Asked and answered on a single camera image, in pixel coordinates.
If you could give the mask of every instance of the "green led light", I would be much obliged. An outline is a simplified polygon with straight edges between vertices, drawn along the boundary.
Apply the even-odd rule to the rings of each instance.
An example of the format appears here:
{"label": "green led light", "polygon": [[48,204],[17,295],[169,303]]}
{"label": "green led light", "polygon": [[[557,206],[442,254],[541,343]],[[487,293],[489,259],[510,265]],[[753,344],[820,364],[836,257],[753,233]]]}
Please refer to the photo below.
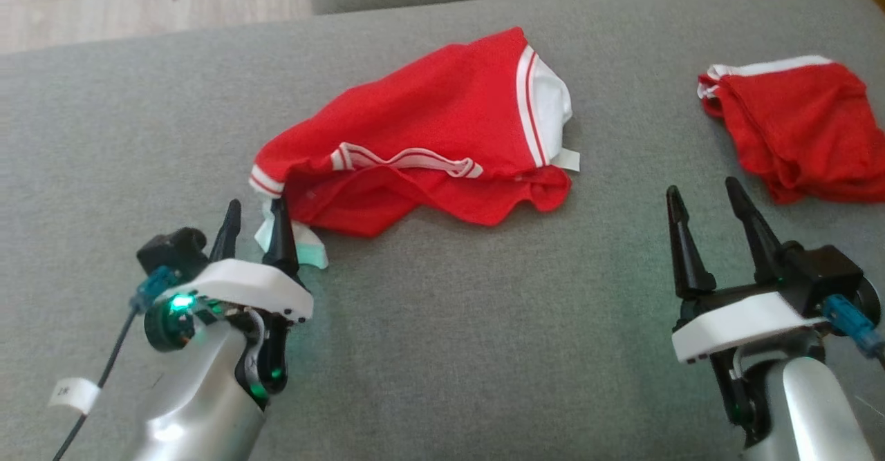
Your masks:
{"label": "green led light", "polygon": [[252,391],[252,395],[257,399],[266,399],[268,398],[268,391],[265,391],[263,386],[258,384],[252,385],[249,387],[250,391]]}
{"label": "green led light", "polygon": [[170,306],[173,310],[184,310],[190,306],[194,305],[194,297],[193,295],[175,295],[171,300]]}

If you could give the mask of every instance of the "white label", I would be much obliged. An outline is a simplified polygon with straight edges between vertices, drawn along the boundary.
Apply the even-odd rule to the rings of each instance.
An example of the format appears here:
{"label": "white label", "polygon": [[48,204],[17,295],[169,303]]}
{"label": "white label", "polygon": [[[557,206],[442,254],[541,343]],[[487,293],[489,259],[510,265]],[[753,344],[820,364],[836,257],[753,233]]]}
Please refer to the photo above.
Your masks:
{"label": "white label", "polygon": [[581,172],[581,154],[569,149],[560,149],[559,155],[555,156],[550,164],[567,171]]}
{"label": "white label", "polygon": [[[264,200],[261,204],[261,212],[265,216],[265,222],[255,234],[255,241],[263,251],[271,247],[271,234],[274,232],[274,215],[271,214],[271,200]],[[300,265],[312,265],[319,269],[326,269],[329,260],[326,256],[326,245],[310,230],[307,225],[292,221],[292,236],[295,237],[295,250],[298,254]]]}
{"label": "white label", "polygon": [[92,404],[102,389],[85,378],[63,378],[58,380],[50,397],[50,406],[70,406],[83,414],[89,414]]}

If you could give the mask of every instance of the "garment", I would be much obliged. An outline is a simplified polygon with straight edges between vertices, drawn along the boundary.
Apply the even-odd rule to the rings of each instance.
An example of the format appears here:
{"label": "garment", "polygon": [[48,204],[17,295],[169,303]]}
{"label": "garment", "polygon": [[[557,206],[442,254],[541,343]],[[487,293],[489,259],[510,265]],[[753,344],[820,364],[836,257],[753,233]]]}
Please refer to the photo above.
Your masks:
{"label": "garment", "polygon": [[711,65],[698,96],[725,119],[740,165],[765,181],[774,202],[885,200],[885,134],[866,86],[844,65],[816,55]]}
{"label": "garment", "polygon": [[418,205],[496,225],[522,200],[566,199],[553,164],[577,164],[562,149],[571,115],[565,83],[522,29],[505,30],[348,89],[267,143],[250,184],[284,196],[294,221],[344,234],[380,234]]}

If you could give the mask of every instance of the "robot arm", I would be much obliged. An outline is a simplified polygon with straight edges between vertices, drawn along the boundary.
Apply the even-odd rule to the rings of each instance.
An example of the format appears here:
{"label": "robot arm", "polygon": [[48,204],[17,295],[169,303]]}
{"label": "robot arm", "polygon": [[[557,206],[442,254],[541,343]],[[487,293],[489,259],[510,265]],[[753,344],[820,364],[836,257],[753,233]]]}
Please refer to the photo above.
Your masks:
{"label": "robot arm", "polygon": [[725,289],[716,288],[704,267],[679,190],[667,190],[673,274],[682,299],[673,329],[677,358],[710,361],[728,420],[746,433],[744,458],[873,461],[841,386],[824,364],[821,340],[845,335],[840,328],[846,326],[834,323],[828,309],[844,301],[867,323],[869,338],[859,341],[861,350],[867,357],[882,353],[885,342],[873,332],[882,313],[879,295],[835,247],[781,244],[739,181],[728,178],[726,188],[756,273],[754,283]]}
{"label": "robot arm", "polygon": [[[284,200],[274,200],[274,231],[262,263],[234,259],[240,202],[232,200],[212,253],[206,237],[181,228],[152,238],[138,251],[148,279],[130,300],[132,311],[90,398],[57,452],[61,459],[104,385],[133,319],[145,314],[148,342],[177,360],[138,407],[135,438],[123,459],[235,461],[249,458],[271,395],[288,381],[288,330],[313,316],[313,297],[298,279],[298,259]],[[67,380],[58,395],[69,394]]]}

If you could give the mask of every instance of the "white stripe trim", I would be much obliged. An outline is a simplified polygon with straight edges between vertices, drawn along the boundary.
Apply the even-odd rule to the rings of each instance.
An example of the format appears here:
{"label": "white stripe trim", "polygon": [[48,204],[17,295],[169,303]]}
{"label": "white stripe trim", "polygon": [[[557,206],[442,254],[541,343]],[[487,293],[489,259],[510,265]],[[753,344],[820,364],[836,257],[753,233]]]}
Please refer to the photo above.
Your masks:
{"label": "white stripe trim", "polygon": [[281,194],[272,194],[268,190],[265,190],[265,188],[261,187],[261,185],[257,183],[255,178],[253,178],[252,176],[249,177],[249,185],[254,188],[255,191],[263,194],[263,196],[269,196],[271,198],[279,198],[281,196]]}
{"label": "white stripe trim", "polygon": [[263,186],[274,190],[274,192],[282,193],[283,184],[274,178],[271,178],[268,174],[265,174],[264,171],[261,170],[258,164],[252,166],[252,175],[250,176],[253,180],[261,183]]}
{"label": "white stripe trim", "polygon": [[341,155],[341,149],[332,152],[332,171],[344,171],[344,156]]}
{"label": "white stripe trim", "polygon": [[698,83],[698,98],[718,98],[715,93],[717,88],[718,85],[708,86],[704,83]]}
{"label": "white stripe trim", "polygon": [[420,167],[446,171],[452,178],[476,178],[483,174],[483,166],[471,158],[453,161],[433,152],[433,150],[420,147],[404,149],[389,160],[380,158],[366,147],[348,142],[341,143],[337,151],[341,152],[346,164],[345,168],[351,170],[375,165],[389,165],[396,168]]}
{"label": "white stripe trim", "polygon": [[820,55],[805,55],[805,57],[793,57],[774,62],[759,62],[759,64],[732,67],[730,65],[714,64],[707,70],[708,76],[714,80],[722,79],[722,76],[756,76],[758,74],[782,73],[791,68],[806,67],[809,65],[832,64],[832,60]]}
{"label": "white stripe trim", "polygon": [[532,118],[528,113],[528,94],[525,92],[525,80],[528,78],[528,64],[532,61],[534,49],[527,45],[522,50],[519,57],[519,63],[516,65],[516,105],[519,109],[519,121],[522,123],[522,133],[525,136],[525,143],[528,144],[528,152],[534,159],[534,165],[541,167],[544,165],[541,159],[541,150],[538,149],[538,142],[534,139],[534,129],[532,128]]}
{"label": "white stripe trim", "polygon": [[528,73],[525,73],[525,76],[528,76],[528,113],[531,117],[534,117],[534,130],[532,135],[537,138],[537,140],[541,140],[541,164],[547,165],[550,162],[550,159],[547,157],[547,152],[544,151],[543,145],[543,137],[541,137],[541,121],[539,120],[540,110],[538,109],[537,99],[534,96],[534,72],[538,69],[538,64],[540,64],[541,58],[538,55],[534,56],[534,62],[530,62]]}

